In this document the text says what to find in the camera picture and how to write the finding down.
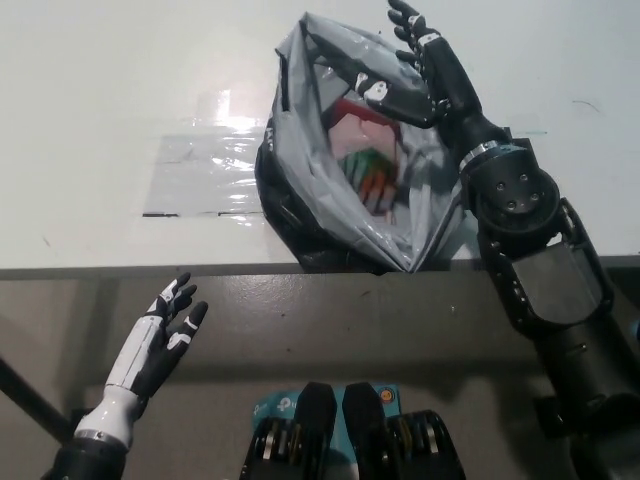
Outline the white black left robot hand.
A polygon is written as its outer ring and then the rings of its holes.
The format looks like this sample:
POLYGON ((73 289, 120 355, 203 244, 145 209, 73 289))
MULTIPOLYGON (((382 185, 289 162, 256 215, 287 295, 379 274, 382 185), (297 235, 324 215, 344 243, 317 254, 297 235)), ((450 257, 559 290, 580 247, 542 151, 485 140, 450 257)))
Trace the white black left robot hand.
POLYGON ((136 321, 107 378, 108 387, 149 399, 171 375, 208 310, 204 301, 192 303, 197 286, 190 278, 185 273, 170 282, 136 321))

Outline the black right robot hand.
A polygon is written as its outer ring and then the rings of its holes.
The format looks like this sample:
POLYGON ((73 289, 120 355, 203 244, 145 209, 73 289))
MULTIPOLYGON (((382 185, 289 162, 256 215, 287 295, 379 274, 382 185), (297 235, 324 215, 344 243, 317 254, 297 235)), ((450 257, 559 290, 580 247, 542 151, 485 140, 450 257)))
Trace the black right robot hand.
POLYGON ((409 49, 396 57, 409 64, 423 85, 414 90, 373 73, 360 73, 355 91, 377 112, 424 129, 436 128, 460 170, 505 154, 509 138, 483 114, 477 93, 448 41, 405 1, 388 3, 388 18, 409 49))

